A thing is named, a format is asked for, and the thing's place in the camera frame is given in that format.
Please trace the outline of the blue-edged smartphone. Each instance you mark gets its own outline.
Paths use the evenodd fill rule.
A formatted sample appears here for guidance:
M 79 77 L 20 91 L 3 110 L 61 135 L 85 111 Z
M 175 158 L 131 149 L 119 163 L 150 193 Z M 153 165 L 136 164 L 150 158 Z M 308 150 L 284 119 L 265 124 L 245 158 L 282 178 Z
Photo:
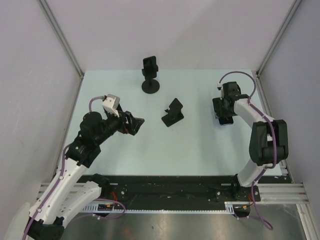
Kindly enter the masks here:
M 221 126 L 232 125 L 234 123 L 233 117 L 221 117 L 218 119 Z

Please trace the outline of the black folding phone stand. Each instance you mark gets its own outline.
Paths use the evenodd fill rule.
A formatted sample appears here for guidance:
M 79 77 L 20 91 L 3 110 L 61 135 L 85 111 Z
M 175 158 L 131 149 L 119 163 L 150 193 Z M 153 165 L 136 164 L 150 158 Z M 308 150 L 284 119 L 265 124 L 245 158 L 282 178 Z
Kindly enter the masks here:
M 164 110 L 166 112 L 166 115 L 161 118 L 163 123 L 167 127 L 170 127 L 184 119 L 182 108 L 182 103 L 177 98 L 175 98 L 169 105 L 169 109 Z

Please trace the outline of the black pole phone stand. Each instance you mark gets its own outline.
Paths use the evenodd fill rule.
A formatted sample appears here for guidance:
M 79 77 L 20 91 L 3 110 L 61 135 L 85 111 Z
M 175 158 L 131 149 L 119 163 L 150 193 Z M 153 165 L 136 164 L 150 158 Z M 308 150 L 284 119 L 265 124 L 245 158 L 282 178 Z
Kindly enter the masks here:
M 155 79 L 159 68 L 143 68 L 141 71 L 144 76 L 144 81 L 141 85 L 143 92 L 146 94 L 156 93 L 160 89 L 160 83 Z

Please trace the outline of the black smartphone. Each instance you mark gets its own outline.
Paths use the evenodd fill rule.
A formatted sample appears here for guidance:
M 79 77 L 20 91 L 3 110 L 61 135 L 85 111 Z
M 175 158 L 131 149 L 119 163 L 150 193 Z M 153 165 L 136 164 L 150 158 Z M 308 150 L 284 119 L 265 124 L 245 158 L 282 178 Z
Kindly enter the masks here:
M 146 57 L 142 60 L 143 63 L 143 69 L 147 70 L 147 69 L 152 69 L 154 71 L 158 71 L 159 67 L 157 65 L 157 58 L 156 56 L 150 56 L 150 57 Z

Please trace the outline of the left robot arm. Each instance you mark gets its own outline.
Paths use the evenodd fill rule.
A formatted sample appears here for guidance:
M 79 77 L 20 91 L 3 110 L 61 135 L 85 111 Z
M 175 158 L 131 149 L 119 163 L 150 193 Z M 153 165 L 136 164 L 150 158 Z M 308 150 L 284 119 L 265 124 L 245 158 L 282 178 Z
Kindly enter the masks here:
M 144 122 L 129 111 L 119 116 L 109 113 L 106 119 L 96 111 L 85 114 L 76 138 L 62 152 L 61 167 L 30 208 L 22 238 L 59 240 L 67 225 L 86 205 L 107 199 L 111 193 L 110 181 L 100 174 L 91 176 L 72 197 L 68 194 L 101 153 L 102 143 L 116 132 L 136 135 Z

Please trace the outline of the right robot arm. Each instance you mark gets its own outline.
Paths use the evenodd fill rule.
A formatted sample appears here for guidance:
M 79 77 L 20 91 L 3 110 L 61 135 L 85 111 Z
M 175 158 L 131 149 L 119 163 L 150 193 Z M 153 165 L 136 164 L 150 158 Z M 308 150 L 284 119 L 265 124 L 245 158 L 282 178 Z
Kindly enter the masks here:
M 237 201 L 246 201 L 255 193 L 255 186 L 268 170 L 274 169 L 289 155 L 287 123 L 265 114 L 244 95 L 212 99 L 215 118 L 221 126 L 241 117 L 251 128 L 249 160 L 233 177 L 230 194 Z

